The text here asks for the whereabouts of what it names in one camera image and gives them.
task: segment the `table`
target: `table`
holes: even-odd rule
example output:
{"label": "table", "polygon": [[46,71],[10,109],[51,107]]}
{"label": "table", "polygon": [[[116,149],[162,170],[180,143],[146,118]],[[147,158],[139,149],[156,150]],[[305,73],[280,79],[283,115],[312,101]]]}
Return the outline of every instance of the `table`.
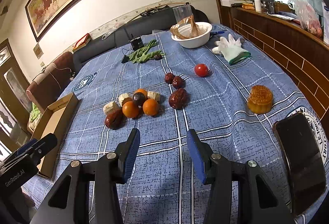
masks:
{"label": "table", "polygon": [[[229,33],[240,37],[231,29],[223,36],[228,37]],[[88,62],[63,92],[62,96],[74,91],[81,101],[62,141],[52,180],[35,176],[25,184],[37,205],[72,160],[86,163],[99,159],[125,141],[132,128],[138,128],[141,134],[138,156],[127,184],[117,185],[124,223],[203,222],[210,186],[202,185],[194,174],[186,143],[190,128],[214,152],[227,159],[258,162],[288,205],[289,186],[272,125],[297,110],[305,111],[315,123],[319,121],[293,81],[249,41],[242,46],[250,51],[251,57],[228,65],[222,56],[211,52],[216,38],[197,49],[182,48],[169,32],[142,39],[144,43],[156,39],[158,46],[153,50],[163,50],[165,58],[144,64],[122,64],[121,48],[112,50]],[[193,70],[197,63],[206,64],[210,75],[197,77]],[[190,101],[183,110],[174,110],[168,104],[174,89],[164,82],[167,72],[185,80]],[[273,92],[274,105],[267,114],[255,115],[246,106],[249,91],[256,84],[265,85]],[[106,128],[103,106],[118,101],[120,94],[133,93],[138,88],[161,93],[159,115],[128,119],[116,131]],[[326,144],[324,133],[321,138]],[[328,180],[328,158],[323,161]],[[95,223],[93,183],[89,190],[89,218]],[[232,192],[231,223],[236,223],[235,183]],[[307,223],[324,197],[297,217],[296,223]]]}

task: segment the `plastic bag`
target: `plastic bag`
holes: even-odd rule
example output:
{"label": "plastic bag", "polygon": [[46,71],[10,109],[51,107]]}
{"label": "plastic bag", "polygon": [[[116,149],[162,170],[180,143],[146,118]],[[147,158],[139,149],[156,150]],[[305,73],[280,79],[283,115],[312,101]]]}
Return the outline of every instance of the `plastic bag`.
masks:
{"label": "plastic bag", "polygon": [[307,0],[289,0],[288,4],[290,9],[295,10],[302,29],[319,38],[323,36],[319,19]]}
{"label": "plastic bag", "polygon": [[[186,29],[185,27],[182,28],[181,26],[183,25],[189,25],[189,28]],[[172,33],[173,36],[176,36],[177,38],[181,40],[186,40],[186,39],[191,39],[195,38],[197,36],[200,36],[206,32],[203,28],[200,28],[199,25],[197,25],[194,21],[194,16],[191,15],[189,17],[186,17],[179,21],[176,25],[173,25],[170,28],[170,32]]]}
{"label": "plastic bag", "polygon": [[106,32],[102,36],[102,40],[105,40],[108,36],[110,36],[114,31],[116,31],[118,28],[122,27],[125,23],[124,22],[117,22],[108,32]]}

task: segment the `pastry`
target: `pastry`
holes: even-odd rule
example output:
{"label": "pastry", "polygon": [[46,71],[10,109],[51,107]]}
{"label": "pastry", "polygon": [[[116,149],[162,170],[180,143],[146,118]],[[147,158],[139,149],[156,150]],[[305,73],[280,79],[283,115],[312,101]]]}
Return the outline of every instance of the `pastry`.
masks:
{"label": "pastry", "polygon": [[255,10],[255,6],[252,3],[243,3],[242,8],[247,10]]}
{"label": "pastry", "polygon": [[262,85],[253,86],[247,105],[255,114],[268,113],[273,105],[273,94],[271,90]]}
{"label": "pastry", "polygon": [[119,96],[119,103],[122,107],[126,102],[129,102],[129,101],[132,101],[132,98],[129,96],[128,93],[123,93]]}
{"label": "pastry", "polygon": [[118,108],[119,106],[116,102],[109,102],[108,104],[104,105],[103,112],[107,116],[109,113],[112,113],[114,110]]}
{"label": "pastry", "polygon": [[147,98],[154,99],[157,102],[160,102],[161,94],[160,93],[157,93],[157,92],[148,91],[147,92]]}

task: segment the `green cloth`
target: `green cloth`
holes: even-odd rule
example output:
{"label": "green cloth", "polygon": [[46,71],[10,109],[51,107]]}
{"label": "green cloth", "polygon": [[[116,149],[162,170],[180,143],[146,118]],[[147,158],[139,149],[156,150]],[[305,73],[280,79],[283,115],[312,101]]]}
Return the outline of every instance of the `green cloth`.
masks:
{"label": "green cloth", "polygon": [[153,51],[148,53],[148,51],[157,45],[156,40],[150,41],[146,46],[134,51],[133,53],[128,55],[129,61],[133,64],[135,63],[145,63],[148,60],[152,59],[155,55],[161,54],[162,56],[165,55],[161,50]]}
{"label": "green cloth", "polygon": [[32,111],[30,112],[29,122],[32,123],[40,115],[40,110],[32,103]]}
{"label": "green cloth", "polygon": [[222,54],[230,65],[234,65],[251,56],[251,54],[247,50],[236,46],[231,46],[222,49]]}

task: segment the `green vegetable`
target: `green vegetable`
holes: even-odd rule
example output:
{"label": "green vegetable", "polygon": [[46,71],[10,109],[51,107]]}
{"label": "green vegetable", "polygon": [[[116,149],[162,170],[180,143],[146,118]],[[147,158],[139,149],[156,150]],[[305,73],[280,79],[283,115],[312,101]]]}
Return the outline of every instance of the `green vegetable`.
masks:
{"label": "green vegetable", "polygon": [[156,45],[157,45],[156,40],[150,41],[146,46],[144,46],[144,47],[138,49],[137,51],[131,53],[130,55],[128,55],[129,61],[131,61],[133,64],[145,63],[149,59],[153,58],[156,54],[164,55],[164,53],[162,53],[161,50],[148,53],[148,51]]}

